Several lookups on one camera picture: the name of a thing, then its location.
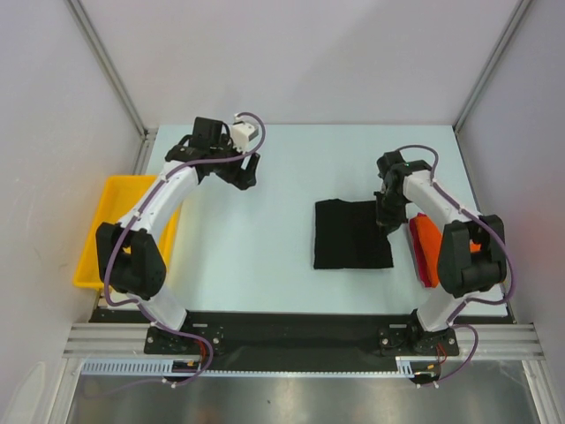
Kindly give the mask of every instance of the orange box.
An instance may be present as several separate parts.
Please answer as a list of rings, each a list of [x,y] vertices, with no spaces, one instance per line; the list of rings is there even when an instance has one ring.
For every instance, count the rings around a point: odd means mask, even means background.
[[[98,255],[96,253],[96,230],[101,223],[116,223],[132,209],[155,181],[155,175],[114,175],[106,181],[98,209],[88,231],[87,242],[82,249],[79,265],[72,283],[86,289],[102,289],[104,284],[98,276]],[[177,234],[179,209],[165,226],[159,240],[159,252],[169,267],[173,242]]]

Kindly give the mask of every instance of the connector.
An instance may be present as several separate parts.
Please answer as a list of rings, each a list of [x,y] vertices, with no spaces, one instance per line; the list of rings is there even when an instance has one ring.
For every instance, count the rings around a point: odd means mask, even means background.
[[[238,152],[246,152],[249,142],[259,135],[259,128],[247,122],[238,120],[231,128],[231,139]]]

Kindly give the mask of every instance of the white table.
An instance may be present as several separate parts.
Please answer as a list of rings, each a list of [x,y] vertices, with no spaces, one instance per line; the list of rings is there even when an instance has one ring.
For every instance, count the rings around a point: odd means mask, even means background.
[[[159,129],[147,166],[157,173],[191,125]],[[382,270],[314,270],[314,203],[368,201],[380,188],[376,160],[405,144],[440,153],[437,176],[474,206],[449,126],[269,125],[258,184],[240,192],[216,176],[185,201],[167,285],[192,311],[408,314],[430,293],[417,279],[406,226],[389,236],[395,266]],[[403,152],[407,160],[432,157]],[[408,207],[409,217],[418,209]],[[497,286],[484,295],[500,299]],[[503,316],[505,306],[472,304],[467,315]]]

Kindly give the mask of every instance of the white wall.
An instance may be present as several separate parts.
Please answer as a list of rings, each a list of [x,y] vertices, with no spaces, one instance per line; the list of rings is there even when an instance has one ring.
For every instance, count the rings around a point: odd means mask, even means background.
[[[502,216],[519,284],[565,392],[565,3],[538,0],[464,127],[462,149],[486,212]]]
[[[38,361],[52,391],[71,323],[92,306],[72,274],[102,184],[131,171],[139,140],[62,0],[0,9],[2,417]]]
[[[83,0],[147,125],[455,122],[516,0]]]

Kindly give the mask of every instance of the orange fabric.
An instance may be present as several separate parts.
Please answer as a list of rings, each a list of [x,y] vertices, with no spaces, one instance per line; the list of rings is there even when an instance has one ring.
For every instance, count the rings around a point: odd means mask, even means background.
[[[414,220],[420,245],[422,246],[426,258],[427,275],[432,287],[436,287],[440,283],[440,278],[438,277],[438,259],[440,257],[441,233],[432,220],[426,215],[418,214]],[[470,249],[471,252],[478,252],[480,245],[471,242]]]

